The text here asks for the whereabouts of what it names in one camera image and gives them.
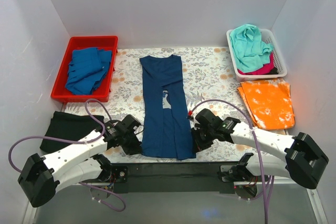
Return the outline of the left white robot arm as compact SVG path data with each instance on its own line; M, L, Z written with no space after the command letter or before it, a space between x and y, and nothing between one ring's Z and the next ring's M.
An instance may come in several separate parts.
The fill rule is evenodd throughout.
M57 192L87 180L112 185L127 182L128 168L113 165L103 153L121 147L128 155L140 154L141 143L135 133L140 126L135 117L127 115L122 121L102 124L76 144L44 156L30 156L18 178L30 204L40 207Z

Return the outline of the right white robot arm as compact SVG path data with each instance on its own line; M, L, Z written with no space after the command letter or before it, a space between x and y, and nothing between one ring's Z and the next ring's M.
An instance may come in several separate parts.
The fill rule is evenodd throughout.
M262 176L290 178L298 185L315 189L329 162L328 157L313 138L300 132L297 136L282 135L227 117L222 120L209 109L203 109L193 118L191 130L194 151L203 151L215 140L246 145L260 150L261 156L244 154L231 168L221 168L224 181L242 182Z

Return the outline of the dark blue t shirt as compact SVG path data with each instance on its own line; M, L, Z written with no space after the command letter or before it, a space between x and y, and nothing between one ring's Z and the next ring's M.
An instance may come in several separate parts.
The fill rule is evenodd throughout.
M181 57L146 56L140 58L140 64L145 105L142 154L178 160L195 158Z

